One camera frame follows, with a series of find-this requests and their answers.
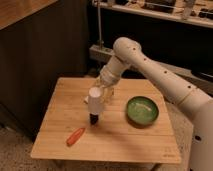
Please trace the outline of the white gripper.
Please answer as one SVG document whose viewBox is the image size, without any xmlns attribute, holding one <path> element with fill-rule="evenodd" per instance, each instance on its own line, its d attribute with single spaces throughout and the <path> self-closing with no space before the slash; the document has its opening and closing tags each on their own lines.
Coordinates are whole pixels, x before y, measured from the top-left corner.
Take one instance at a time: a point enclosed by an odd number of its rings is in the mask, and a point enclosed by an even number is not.
<svg viewBox="0 0 213 171">
<path fill-rule="evenodd" d="M 123 65 L 111 65 L 106 64 L 100 71 L 100 81 L 103 85 L 101 87 L 101 101 L 103 103 L 107 103 L 114 95 L 114 87 L 120 78 L 122 73 L 124 72 Z"/>
</svg>

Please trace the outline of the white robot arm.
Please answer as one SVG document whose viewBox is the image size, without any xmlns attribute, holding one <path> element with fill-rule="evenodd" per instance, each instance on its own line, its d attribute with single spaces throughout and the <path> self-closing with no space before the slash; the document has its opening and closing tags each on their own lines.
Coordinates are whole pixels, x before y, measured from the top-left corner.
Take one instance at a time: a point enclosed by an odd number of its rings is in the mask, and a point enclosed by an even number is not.
<svg viewBox="0 0 213 171">
<path fill-rule="evenodd" d="M 100 71 L 101 82 L 113 86 L 127 68 L 135 67 L 193 123 L 188 171 L 213 171 L 213 97 L 148 58 L 132 39 L 118 38 L 113 51 Z"/>
</svg>

